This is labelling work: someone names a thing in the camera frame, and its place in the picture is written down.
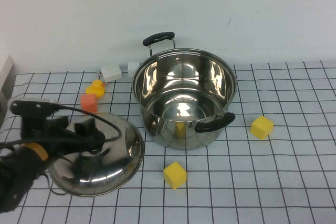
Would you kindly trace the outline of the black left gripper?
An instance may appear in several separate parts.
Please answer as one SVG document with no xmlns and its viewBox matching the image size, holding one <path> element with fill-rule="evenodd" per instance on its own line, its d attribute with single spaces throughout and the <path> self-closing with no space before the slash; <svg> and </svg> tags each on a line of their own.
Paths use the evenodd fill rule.
<svg viewBox="0 0 336 224">
<path fill-rule="evenodd" d="M 75 133 L 67 130 L 69 119 L 61 116 L 54 119 L 47 119 L 39 144 L 52 155 L 67 155 L 75 152 L 94 151 L 103 147 L 105 143 L 104 135 L 95 135 L 96 125 L 94 118 L 87 118 L 83 122 L 74 124 L 75 133 L 80 136 L 91 136 L 89 138 L 78 139 Z"/>
</svg>

